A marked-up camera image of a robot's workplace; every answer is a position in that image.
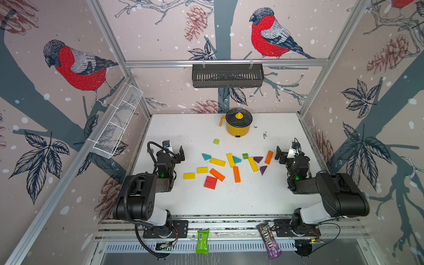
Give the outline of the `yellow pot with lid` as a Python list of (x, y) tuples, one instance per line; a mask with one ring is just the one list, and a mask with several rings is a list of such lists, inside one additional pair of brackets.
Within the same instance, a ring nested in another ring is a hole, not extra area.
[(235, 138), (240, 138), (249, 132), (253, 116), (246, 109), (234, 108), (221, 117), (219, 127), (223, 125), (224, 120), (227, 132)]

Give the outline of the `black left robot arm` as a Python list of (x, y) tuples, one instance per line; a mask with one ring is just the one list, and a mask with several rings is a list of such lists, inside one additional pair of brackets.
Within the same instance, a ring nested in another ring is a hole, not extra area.
[(183, 147), (175, 153), (168, 141), (162, 145), (149, 141), (148, 154), (153, 161), (153, 171), (141, 172), (125, 178), (112, 208), (115, 220), (127, 221), (159, 237), (168, 237), (173, 231), (171, 213), (155, 206), (158, 193), (172, 191), (177, 178), (175, 166), (185, 160)]

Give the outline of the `green snack packet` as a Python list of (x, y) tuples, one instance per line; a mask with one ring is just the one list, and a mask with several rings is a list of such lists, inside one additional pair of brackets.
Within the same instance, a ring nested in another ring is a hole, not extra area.
[(198, 238), (197, 238), (197, 246), (196, 246), (196, 254), (208, 255), (208, 238), (209, 238), (209, 230), (199, 230)]

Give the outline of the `long yellow rectangle block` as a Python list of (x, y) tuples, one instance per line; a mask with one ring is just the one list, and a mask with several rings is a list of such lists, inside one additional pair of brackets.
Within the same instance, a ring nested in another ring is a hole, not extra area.
[(211, 158), (210, 163), (213, 164), (213, 165), (216, 165), (216, 166), (220, 166), (220, 167), (225, 167), (225, 165), (226, 165), (225, 161), (218, 160), (218, 159), (215, 159), (215, 158)]

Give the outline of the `yellow block right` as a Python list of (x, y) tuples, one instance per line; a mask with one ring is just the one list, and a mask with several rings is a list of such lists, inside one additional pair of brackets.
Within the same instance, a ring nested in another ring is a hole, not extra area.
[(258, 172), (259, 171), (259, 168), (257, 166), (257, 163), (256, 163), (256, 161), (254, 160), (253, 157), (249, 157), (248, 158), (248, 162), (249, 162), (249, 164), (250, 164), (253, 172)]

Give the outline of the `purple triangle block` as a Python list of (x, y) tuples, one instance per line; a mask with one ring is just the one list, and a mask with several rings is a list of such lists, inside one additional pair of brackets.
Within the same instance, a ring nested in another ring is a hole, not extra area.
[(255, 160), (256, 163), (260, 163), (263, 160), (263, 157), (262, 156), (255, 156), (254, 160)]
[(259, 170), (260, 170), (261, 175), (264, 175), (265, 174), (266, 169), (267, 169), (267, 166), (261, 166), (260, 167)]

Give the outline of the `orange upright block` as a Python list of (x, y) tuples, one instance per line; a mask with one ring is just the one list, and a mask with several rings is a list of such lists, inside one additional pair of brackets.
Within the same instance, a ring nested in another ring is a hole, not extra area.
[(235, 183), (241, 182), (240, 171), (238, 167), (233, 167), (234, 179)]

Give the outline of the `teal triangle block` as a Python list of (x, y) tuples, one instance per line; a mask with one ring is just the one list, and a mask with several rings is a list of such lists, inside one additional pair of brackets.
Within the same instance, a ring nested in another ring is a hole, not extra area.
[(233, 156), (233, 160), (236, 164), (241, 162), (241, 159), (235, 156)]
[(205, 161), (210, 160), (212, 158), (210, 155), (207, 155), (205, 153), (202, 154), (202, 157)]

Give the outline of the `leftmost yellow block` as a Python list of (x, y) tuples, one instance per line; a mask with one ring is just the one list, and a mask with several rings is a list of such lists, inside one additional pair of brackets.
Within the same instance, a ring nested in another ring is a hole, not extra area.
[(185, 173), (183, 175), (184, 180), (195, 180), (195, 173)]

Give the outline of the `purple m&m candy packet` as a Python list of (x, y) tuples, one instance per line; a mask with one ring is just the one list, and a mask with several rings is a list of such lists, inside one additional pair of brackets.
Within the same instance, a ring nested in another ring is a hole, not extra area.
[(275, 259), (280, 257), (282, 254), (271, 230), (271, 227), (267, 222), (260, 223), (256, 226), (262, 240), (265, 244), (265, 248), (269, 259)]

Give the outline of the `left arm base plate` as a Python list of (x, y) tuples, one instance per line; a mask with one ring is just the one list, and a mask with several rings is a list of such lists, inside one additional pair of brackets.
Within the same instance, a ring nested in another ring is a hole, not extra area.
[(188, 234), (188, 224), (187, 220), (174, 220), (164, 226), (145, 228), (142, 237), (144, 239), (185, 239)]

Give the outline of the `purple triangle block upper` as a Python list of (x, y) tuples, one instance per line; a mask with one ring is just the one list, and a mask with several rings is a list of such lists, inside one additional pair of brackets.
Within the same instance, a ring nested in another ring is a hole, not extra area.
[(256, 163), (260, 163), (263, 160), (263, 157), (262, 156), (255, 156), (254, 160), (255, 160)]

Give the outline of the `orange slanted block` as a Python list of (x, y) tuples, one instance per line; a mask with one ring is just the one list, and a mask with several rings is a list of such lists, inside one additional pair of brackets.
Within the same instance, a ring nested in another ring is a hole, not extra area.
[(217, 178), (219, 181), (223, 182), (225, 180), (225, 176), (222, 175), (221, 173), (219, 173), (217, 170), (215, 169), (211, 169), (210, 170), (210, 174), (212, 176), (214, 176), (215, 178)]

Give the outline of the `small yellow block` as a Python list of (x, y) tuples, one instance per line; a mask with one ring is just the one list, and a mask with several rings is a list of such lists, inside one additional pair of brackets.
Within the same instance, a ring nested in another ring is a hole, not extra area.
[(197, 174), (207, 174), (209, 172), (208, 167), (197, 168)]

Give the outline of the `red square block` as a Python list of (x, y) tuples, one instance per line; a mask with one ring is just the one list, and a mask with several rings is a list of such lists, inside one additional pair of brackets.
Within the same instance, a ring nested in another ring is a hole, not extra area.
[(204, 183), (204, 187), (208, 188), (208, 189), (215, 190), (217, 181), (218, 181), (218, 179), (216, 177), (207, 176), (205, 183)]

